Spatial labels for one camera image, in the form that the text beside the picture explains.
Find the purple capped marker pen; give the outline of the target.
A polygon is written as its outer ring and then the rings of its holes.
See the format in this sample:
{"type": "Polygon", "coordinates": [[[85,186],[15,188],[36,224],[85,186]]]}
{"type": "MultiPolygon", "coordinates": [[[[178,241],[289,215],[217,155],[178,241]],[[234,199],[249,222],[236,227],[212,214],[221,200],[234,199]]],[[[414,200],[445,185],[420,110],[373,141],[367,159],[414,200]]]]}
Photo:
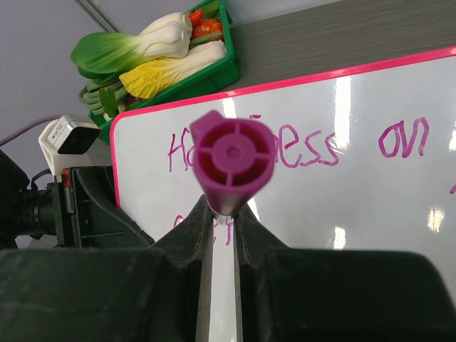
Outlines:
{"type": "Polygon", "coordinates": [[[193,172],[213,212],[233,217],[271,179],[274,134],[251,119],[211,110],[190,124],[193,172]]]}

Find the pink framed whiteboard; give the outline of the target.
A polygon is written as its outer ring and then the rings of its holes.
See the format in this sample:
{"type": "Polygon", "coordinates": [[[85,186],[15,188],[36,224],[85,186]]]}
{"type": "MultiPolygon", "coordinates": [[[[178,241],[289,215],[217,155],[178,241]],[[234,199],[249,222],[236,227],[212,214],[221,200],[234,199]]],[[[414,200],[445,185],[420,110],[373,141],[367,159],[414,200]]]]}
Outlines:
{"type": "MultiPolygon", "coordinates": [[[[293,249],[422,255],[455,306],[453,47],[119,115],[110,129],[116,200],[154,243],[206,198],[190,124],[211,110],[274,134],[274,173],[241,210],[293,249]]],[[[234,250],[241,210],[209,209],[207,341],[243,341],[234,250]]]]}

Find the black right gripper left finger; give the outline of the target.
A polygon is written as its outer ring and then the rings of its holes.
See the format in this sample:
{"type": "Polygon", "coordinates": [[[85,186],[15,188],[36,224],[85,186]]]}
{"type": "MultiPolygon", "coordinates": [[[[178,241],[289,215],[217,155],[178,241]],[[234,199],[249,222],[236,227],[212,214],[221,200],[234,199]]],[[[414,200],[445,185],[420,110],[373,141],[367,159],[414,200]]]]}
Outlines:
{"type": "Polygon", "coordinates": [[[207,341],[212,213],[200,197],[152,246],[6,249],[3,341],[207,341]]]}

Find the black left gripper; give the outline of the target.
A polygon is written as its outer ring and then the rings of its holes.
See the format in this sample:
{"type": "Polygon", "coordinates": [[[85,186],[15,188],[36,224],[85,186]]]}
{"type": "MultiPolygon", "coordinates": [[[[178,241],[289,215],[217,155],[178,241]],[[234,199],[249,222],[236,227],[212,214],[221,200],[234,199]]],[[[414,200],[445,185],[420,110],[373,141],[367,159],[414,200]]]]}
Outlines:
{"type": "Polygon", "coordinates": [[[115,199],[111,166],[65,168],[59,178],[40,190],[37,179],[19,170],[17,234],[57,238],[58,247],[136,248],[154,243],[115,199]]]}

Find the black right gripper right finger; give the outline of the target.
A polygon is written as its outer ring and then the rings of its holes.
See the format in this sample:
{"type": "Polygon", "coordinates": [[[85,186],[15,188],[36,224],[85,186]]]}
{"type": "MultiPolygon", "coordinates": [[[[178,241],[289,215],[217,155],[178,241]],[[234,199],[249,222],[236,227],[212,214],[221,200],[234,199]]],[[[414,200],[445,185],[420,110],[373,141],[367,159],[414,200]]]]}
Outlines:
{"type": "Polygon", "coordinates": [[[410,252],[293,249],[243,208],[234,218],[243,341],[453,341],[441,275],[410,252]]]}

